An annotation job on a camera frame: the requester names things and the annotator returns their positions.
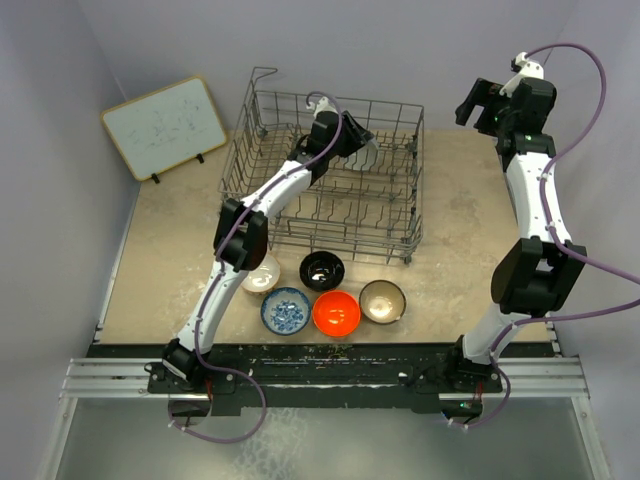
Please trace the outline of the black glossy bowl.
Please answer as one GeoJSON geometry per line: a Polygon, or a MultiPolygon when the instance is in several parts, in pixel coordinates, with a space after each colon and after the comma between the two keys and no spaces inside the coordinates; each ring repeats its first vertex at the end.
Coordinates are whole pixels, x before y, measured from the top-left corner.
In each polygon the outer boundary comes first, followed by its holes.
{"type": "Polygon", "coordinates": [[[299,276],[303,285],[315,292],[336,289],[344,275],[344,263],[329,251],[313,252],[307,255],[299,266],[299,276]]]}

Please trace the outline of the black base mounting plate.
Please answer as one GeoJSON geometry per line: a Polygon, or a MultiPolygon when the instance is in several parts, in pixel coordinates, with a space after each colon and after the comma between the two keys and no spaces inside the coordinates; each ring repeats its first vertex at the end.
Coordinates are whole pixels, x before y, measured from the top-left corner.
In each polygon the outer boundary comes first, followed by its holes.
{"type": "Polygon", "coordinates": [[[218,344],[198,383],[174,378],[149,362],[148,390],[180,399],[211,401],[214,416],[244,408],[409,409],[436,413],[442,394],[469,399],[499,393],[499,374],[471,390],[453,388],[443,376],[451,343],[218,344]]]}

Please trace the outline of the white ceramic bowl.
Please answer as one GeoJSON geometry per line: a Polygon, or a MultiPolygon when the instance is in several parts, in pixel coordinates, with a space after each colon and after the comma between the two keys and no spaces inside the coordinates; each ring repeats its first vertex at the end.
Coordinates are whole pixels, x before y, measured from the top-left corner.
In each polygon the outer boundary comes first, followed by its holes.
{"type": "Polygon", "coordinates": [[[344,160],[344,167],[355,172],[369,171],[377,161],[378,151],[378,142],[375,139],[371,139],[364,147],[344,160]]]}

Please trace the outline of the small whiteboard with wood frame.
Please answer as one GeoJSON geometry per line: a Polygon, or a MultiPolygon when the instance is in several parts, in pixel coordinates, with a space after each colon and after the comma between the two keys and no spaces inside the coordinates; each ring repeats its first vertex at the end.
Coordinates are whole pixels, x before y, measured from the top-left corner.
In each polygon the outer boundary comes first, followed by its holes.
{"type": "Polygon", "coordinates": [[[132,176],[156,179],[227,143],[205,81],[192,76],[101,113],[132,176]]]}

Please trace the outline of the orange bowl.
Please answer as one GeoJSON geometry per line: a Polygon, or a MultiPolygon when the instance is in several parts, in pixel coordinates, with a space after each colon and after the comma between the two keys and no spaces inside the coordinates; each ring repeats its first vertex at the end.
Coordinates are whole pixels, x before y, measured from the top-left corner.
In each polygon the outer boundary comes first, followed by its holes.
{"type": "Polygon", "coordinates": [[[346,337],[360,324],[360,306],[356,298],[345,291],[328,291],[315,301],[312,320],[323,334],[333,338],[346,337]]]}

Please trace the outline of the blue white patterned bowl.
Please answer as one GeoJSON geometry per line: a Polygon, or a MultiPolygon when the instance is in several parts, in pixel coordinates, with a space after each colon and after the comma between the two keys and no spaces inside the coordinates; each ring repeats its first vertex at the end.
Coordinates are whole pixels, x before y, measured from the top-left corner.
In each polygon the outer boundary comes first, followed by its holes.
{"type": "Polygon", "coordinates": [[[271,291],[263,300],[260,316],[272,333],[291,336],[303,330],[311,319],[311,303],[299,289],[282,287],[271,291]]]}

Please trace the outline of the brown rimmed cream bowl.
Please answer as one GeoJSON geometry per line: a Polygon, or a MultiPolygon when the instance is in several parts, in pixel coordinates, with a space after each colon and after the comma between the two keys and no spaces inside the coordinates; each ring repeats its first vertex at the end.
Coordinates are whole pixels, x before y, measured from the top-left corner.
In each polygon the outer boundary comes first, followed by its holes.
{"type": "Polygon", "coordinates": [[[407,307],[402,289],[388,280],[374,280],[366,284],[359,294],[358,301],[362,315],[380,325],[398,322],[407,307]]]}

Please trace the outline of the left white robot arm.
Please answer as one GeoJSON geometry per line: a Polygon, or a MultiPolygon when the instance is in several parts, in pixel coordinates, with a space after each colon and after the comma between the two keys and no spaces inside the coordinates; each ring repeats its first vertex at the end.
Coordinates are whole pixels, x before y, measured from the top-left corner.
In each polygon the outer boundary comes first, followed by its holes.
{"type": "Polygon", "coordinates": [[[194,392],[204,384],[203,354],[213,346],[236,290],[266,256],[270,219],[316,183],[333,158],[347,158],[375,145],[375,135],[349,112],[323,111],[315,115],[310,133],[300,139],[269,180],[241,200],[224,201],[214,235],[209,280],[187,323],[162,355],[164,369],[182,391],[194,392]]]}

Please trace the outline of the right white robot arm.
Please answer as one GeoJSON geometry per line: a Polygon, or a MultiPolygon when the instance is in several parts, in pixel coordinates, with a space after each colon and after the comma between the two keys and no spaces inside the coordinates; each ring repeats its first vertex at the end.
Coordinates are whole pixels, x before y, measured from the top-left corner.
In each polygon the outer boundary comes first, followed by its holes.
{"type": "Polygon", "coordinates": [[[586,249],[572,241],[560,214],[549,164],[555,143],[543,131],[556,97],[555,86],[543,79],[506,87],[479,78],[455,110],[464,125],[481,108],[474,127],[496,140],[519,231],[492,275],[490,308],[447,355],[443,376],[456,391],[496,375],[494,361],[525,321],[559,310],[584,268],[579,258],[586,249]]]}

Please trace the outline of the beige white bowl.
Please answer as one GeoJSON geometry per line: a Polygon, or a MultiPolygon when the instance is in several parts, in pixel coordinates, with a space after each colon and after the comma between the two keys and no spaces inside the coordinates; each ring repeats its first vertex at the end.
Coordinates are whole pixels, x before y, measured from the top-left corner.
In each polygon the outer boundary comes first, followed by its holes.
{"type": "Polygon", "coordinates": [[[276,287],[280,276],[280,263],[271,254],[266,254],[259,266],[247,274],[241,287],[250,294],[266,294],[276,287]]]}

